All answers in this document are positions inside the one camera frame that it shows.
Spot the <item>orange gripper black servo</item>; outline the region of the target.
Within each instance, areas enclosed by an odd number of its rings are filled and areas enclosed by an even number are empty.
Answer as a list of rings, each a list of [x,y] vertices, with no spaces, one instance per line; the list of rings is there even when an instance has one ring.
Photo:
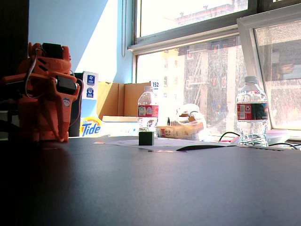
[[[75,100],[78,106],[81,104],[83,82],[59,72],[51,72],[49,76],[52,81],[48,84],[48,94],[43,100],[43,115],[57,141],[63,142],[70,125],[72,103]]]

